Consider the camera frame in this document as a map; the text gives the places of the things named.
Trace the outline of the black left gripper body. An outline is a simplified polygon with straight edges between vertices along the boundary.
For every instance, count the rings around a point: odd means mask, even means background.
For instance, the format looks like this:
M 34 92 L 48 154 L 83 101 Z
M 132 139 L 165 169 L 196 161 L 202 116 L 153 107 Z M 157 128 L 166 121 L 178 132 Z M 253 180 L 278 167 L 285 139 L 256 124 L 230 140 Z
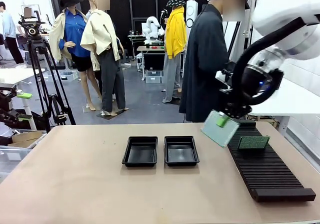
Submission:
M 15 85 L 0 86 L 0 121 L 5 124 L 15 123 L 15 114 L 10 102 L 15 97 Z

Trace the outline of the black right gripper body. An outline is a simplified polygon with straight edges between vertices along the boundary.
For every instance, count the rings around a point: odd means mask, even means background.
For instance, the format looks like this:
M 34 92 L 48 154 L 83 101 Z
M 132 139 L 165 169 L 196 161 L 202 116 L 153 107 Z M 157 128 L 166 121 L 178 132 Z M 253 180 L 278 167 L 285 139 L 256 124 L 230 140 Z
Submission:
M 284 72 L 278 68 L 269 73 L 246 66 L 243 72 L 233 72 L 235 98 L 243 105 L 255 106 L 269 99 L 280 87 Z

